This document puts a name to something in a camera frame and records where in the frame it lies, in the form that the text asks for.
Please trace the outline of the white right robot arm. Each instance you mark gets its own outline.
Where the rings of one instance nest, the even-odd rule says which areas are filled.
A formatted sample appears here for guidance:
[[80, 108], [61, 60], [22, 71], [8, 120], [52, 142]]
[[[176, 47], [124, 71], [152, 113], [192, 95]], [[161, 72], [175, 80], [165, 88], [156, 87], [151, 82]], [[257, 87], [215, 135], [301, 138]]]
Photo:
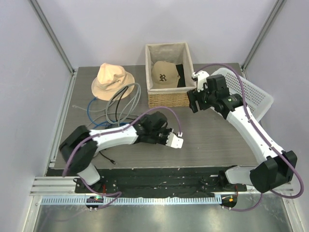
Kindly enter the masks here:
[[296, 154], [273, 142], [244, 106], [242, 96], [230, 94], [225, 77], [201, 71], [193, 73], [192, 80], [197, 87], [188, 91], [187, 96], [193, 113], [213, 108], [240, 133], [258, 163], [253, 168], [232, 166], [224, 171], [218, 178], [220, 189], [228, 191], [235, 184], [245, 184], [265, 193], [290, 182], [297, 163]]

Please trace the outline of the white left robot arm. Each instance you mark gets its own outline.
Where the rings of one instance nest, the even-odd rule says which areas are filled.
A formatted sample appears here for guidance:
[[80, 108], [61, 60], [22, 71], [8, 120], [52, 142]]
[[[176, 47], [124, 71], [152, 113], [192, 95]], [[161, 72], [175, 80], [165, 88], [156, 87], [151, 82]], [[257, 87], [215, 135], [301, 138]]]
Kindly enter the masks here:
[[79, 126], [60, 144], [59, 151], [69, 165], [67, 172], [81, 177], [82, 183], [86, 183], [91, 192], [97, 193], [104, 181], [92, 163], [96, 153], [114, 146], [137, 143], [173, 147], [176, 139], [173, 129], [168, 128], [165, 115], [155, 112], [117, 128], [88, 130], [86, 126]]

